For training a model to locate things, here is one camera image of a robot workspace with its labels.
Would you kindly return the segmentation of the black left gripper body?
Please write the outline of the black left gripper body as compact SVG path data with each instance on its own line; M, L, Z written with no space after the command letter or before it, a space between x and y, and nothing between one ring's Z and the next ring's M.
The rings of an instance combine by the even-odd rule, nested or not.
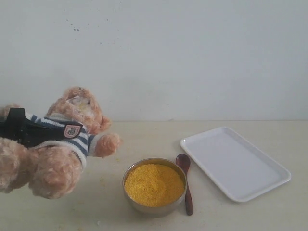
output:
M0 121L0 136L16 141L25 147L30 147L31 123L31 120L26 119L24 108L10 108L7 118Z

